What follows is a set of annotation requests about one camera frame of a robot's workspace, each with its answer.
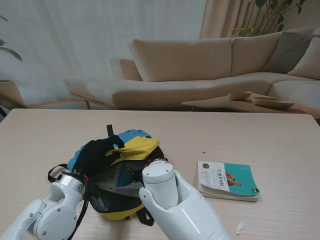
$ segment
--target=cable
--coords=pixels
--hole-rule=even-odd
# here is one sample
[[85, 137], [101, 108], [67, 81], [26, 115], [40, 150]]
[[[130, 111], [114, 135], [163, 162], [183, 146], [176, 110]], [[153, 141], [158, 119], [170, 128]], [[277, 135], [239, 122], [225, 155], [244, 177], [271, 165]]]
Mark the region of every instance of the cable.
[[82, 219], [84, 218], [86, 212], [87, 212], [87, 208], [88, 208], [88, 204], [89, 204], [89, 183], [88, 183], [88, 177], [86, 175], [83, 175], [82, 176], [83, 178], [83, 182], [84, 182], [84, 195], [83, 195], [83, 206], [82, 206], [82, 209], [81, 209], [81, 212], [79, 214], [79, 217], [78, 217], [78, 220], [76, 221], [76, 225], [75, 225], [75, 229], [73, 231], [73, 233], [70, 235], [70, 237], [68, 238], [68, 240], [71, 240], [78, 227], [80, 226], [81, 222], [82, 222]]

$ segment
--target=white curtain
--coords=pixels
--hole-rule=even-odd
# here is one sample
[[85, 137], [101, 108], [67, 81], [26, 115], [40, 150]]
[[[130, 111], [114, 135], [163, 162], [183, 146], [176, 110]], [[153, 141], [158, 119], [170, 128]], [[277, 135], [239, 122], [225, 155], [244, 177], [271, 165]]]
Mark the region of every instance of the white curtain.
[[[259, 28], [266, 6], [257, 7], [252, 0], [206, 0], [200, 38], [229, 38], [235, 28]], [[264, 30], [275, 32], [277, 19]]]
[[206, 0], [0, 0], [0, 79], [27, 105], [69, 99], [64, 79], [114, 81], [112, 58], [131, 58], [133, 39], [199, 39]]

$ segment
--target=wall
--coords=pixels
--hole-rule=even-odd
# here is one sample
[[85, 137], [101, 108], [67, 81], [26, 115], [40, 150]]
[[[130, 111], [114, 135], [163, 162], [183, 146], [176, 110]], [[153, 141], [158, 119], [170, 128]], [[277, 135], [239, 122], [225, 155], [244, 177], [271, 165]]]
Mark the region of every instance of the wall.
[[288, 11], [284, 16], [284, 30], [303, 27], [320, 28], [320, 0], [305, 0], [302, 11], [298, 8]]
[[110, 59], [130, 58], [133, 39], [199, 39], [206, 0], [0, 0], [0, 79], [24, 102], [68, 99], [64, 79], [113, 81]]

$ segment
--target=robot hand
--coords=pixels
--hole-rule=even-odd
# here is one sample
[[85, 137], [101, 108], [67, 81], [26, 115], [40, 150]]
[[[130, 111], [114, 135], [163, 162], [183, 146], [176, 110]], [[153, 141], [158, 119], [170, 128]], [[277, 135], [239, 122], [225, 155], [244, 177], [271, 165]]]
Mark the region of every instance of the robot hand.
[[48, 197], [32, 201], [0, 240], [23, 240], [27, 231], [38, 240], [67, 240], [76, 227], [76, 207], [84, 192], [82, 182], [64, 173], [52, 183]]
[[165, 160], [142, 171], [139, 196], [170, 240], [231, 240], [211, 204]]

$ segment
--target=coffee table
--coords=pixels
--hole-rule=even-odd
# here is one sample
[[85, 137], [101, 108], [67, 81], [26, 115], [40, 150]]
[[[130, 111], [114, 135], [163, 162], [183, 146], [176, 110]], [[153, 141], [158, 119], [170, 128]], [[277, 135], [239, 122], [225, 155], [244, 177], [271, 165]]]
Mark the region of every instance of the coffee table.
[[[232, 239], [319, 239], [320, 127], [309, 115], [54, 109], [15, 109], [0, 123], [0, 235], [50, 192], [48, 170], [105, 137], [107, 124], [115, 133], [143, 129], [159, 139], [189, 183], [197, 161], [251, 165], [261, 200], [208, 198]], [[236, 236], [241, 221], [246, 227]], [[74, 239], [167, 238], [156, 224], [107, 220], [89, 206]]]
[[314, 119], [320, 120], [320, 110], [301, 104], [294, 104], [292, 107], [287, 109], [280, 108], [268, 108], [263, 106], [254, 105], [251, 102], [253, 97], [267, 97], [270, 96], [260, 95], [252, 93], [249, 98], [242, 101], [232, 101], [228, 99], [228, 96], [216, 97], [208, 100], [199, 101], [185, 101], [182, 104], [192, 106], [192, 110], [195, 111], [197, 108], [207, 109], [231, 109], [242, 113], [268, 113], [268, 114], [309, 114]]

